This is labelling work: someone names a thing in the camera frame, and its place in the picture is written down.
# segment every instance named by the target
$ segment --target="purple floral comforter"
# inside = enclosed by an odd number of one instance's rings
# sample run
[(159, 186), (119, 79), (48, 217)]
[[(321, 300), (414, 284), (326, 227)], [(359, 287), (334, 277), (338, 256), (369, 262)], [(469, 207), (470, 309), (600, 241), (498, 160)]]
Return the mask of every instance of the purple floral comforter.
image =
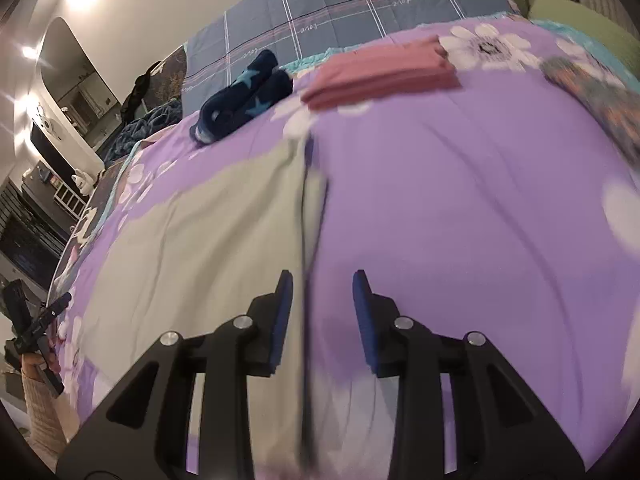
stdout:
[(375, 43), (432, 34), (460, 89), (315, 114), (299, 94), (311, 72), (292, 97), (222, 142), (198, 149), (188, 135), (193, 114), (136, 154), (99, 236), (76, 244), (86, 257), (52, 290), (73, 295), (61, 361), (82, 420), (111, 387), (76, 343), (119, 229), (283, 135), (310, 130), (312, 163), (329, 181), (307, 306), (322, 471), (386, 478), (390, 458), (397, 384), (366, 366), (351, 296), (357, 269), (435, 333), (486, 333), (586, 464), (604, 452), (639, 395), (640, 194), (598, 123), (538, 65), (580, 57), (592, 73), (612, 75), (576, 45), (511, 18), (428, 25)]

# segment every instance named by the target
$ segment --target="gray sheet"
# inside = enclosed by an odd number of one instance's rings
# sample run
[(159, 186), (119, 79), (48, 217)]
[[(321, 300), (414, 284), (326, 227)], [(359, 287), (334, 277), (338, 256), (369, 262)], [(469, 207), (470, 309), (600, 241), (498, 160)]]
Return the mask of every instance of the gray sheet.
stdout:
[[(102, 264), (79, 337), (82, 354), (113, 384), (159, 334), (213, 332), (289, 270), (282, 361), (272, 378), (248, 379), (248, 400), (255, 464), (292, 471), (302, 426), (304, 286), (326, 190), (324, 177), (306, 166), (305, 148), (306, 139), (281, 140), (139, 218), (132, 213)], [(194, 399), (201, 398), (196, 388)], [(196, 435), (199, 408), (194, 402)]]
[(420, 23), (510, 10), (507, 0), (242, 0), (186, 45), (184, 115), (228, 86), (264, 48), (280, 64)]

